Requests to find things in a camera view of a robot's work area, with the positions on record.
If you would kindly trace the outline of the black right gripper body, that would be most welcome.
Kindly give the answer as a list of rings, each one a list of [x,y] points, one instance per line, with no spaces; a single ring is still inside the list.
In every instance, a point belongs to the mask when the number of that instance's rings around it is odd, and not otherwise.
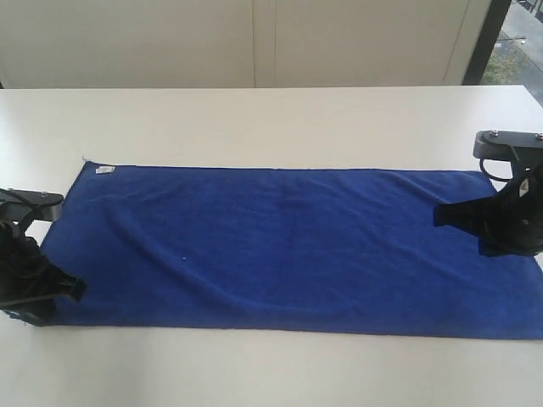
[[[479,253],[534,257],[542,253],[542,163],[528,165],[510,150],[512,178],[486,204]]]

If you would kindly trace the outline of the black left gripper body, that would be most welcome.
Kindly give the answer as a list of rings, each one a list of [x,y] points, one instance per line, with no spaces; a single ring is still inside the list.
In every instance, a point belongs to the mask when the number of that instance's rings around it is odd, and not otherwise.
[[[1,311],[12,319],[43,326],[56,305],[47,294],[49,266],[36,239],[11,221],[1,223]]]

